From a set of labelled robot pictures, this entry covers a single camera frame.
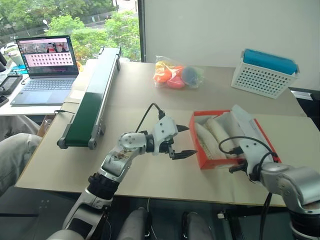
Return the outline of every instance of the conveyor belt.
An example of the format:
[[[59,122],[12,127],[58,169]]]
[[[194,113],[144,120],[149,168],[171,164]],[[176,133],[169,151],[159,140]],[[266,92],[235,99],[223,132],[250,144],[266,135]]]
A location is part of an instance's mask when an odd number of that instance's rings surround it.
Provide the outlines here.
[[[57,143],[61,149],[96,147],[99,134],[104,133],[101,118],[112,80],[120,70],[120,55],[120,48],[103,48],[76,115]]]

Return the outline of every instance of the cup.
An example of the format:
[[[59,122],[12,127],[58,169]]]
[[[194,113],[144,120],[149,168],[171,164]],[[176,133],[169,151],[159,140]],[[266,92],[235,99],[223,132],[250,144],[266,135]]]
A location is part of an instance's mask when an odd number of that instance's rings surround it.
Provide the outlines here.
[[[17,66],[24,65],[24,61],[22,60],[22,57],[20,55],[20,52],[18,50],[13,50],[8,53],[8,56],[12,59],[12,61],[15,62]]]

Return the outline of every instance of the window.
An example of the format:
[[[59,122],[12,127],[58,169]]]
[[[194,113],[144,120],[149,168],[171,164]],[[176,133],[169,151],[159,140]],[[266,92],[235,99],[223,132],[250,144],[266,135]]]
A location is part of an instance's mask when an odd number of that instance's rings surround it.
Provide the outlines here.
[[[140,62],[138,0],[0,0],[0,51],[16,38],[70,35],[77,61],[102,46],[121,47],[122,57]]]

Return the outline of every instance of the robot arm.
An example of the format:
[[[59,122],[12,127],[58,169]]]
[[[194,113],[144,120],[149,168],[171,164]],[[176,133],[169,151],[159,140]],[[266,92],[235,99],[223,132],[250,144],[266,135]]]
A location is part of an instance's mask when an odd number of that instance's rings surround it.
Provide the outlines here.
[[[53,234],[48,240],[95,239],[108,217],[108,209],[119,184],[128,172],[132,160],[145,153],[158,155],[168,153],[170,158],[184,159],[197,151],[184,150],[176,153],[172,144],[173,137],[189,128],[177,125],[168,116],[159,115],[151,134],[147,131],[127,132],[117,140],[117,145],[106,155],[99,170],[89,177],[89,186],[68,213],[63,230]]]
[[[262,184],[270,193],[282,196],[291,217],[291,229],[297,240],[320,240],[320,174],[310,167],[295,168],[274,162],[265,147],[244,139],[239,142],[246,161],[231,167],[242,170],[250,181]]]

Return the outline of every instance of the white plastic basket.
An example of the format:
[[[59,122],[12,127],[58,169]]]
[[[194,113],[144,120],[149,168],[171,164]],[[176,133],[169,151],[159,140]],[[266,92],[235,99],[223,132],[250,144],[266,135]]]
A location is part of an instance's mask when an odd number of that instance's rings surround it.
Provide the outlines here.
[[[243,52],[236,67],[231,87],[276,99],[299,77],[299,67],[292,75],[244,63]]]

